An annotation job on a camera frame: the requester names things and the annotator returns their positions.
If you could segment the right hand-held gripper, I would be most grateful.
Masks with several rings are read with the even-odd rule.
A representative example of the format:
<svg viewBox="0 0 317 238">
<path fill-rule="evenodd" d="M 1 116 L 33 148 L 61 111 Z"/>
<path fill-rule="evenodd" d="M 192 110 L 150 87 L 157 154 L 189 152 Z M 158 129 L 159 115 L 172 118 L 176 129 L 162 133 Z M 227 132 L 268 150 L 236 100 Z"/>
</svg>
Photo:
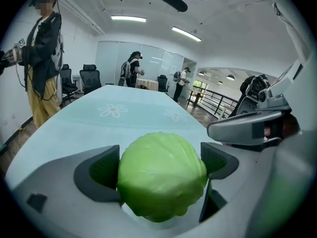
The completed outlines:
<svg viewBox="0 0 317 238">
<path fill-rule="evenodd" d="M 212 122 L 207 127 L 208 136 L 225 146 L 261 152 L 265 148 L 278 146 L 283 139 L 296 134 L 299 125 L 291 114 L 285 92 L 302 68 L 302 63 L 296 60 L 270 87 L 259 93 L 257 112 Z"/>
</svg>

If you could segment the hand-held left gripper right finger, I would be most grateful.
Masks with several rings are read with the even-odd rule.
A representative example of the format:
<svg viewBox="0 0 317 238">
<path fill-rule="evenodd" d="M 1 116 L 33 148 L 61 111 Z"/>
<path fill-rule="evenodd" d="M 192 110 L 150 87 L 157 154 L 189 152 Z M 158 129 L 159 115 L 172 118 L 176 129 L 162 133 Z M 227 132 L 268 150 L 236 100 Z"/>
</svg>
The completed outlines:
<svg viewBox="0 0 317 238">
<path fill-rule="evenodd" d="M 262 152 L 201 143 L 208 186 L 200 215 L 203 238 L 268 238 L 275 226 L 264 221 L 267 192 L 279 147 Z"/>
</svg>

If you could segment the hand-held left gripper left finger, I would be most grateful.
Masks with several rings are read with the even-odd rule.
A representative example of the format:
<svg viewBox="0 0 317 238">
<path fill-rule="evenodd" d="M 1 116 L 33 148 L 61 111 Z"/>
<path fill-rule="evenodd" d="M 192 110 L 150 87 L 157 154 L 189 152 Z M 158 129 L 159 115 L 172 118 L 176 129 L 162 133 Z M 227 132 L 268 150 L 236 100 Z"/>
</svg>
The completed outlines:
<svg viewBox="0 0 317 238">
<path fill-rule="evenodd" d="M 24 213 L 49 238 L 115 238 L 119 146 L 49 161 L 14 190 Z"/>
</svg>

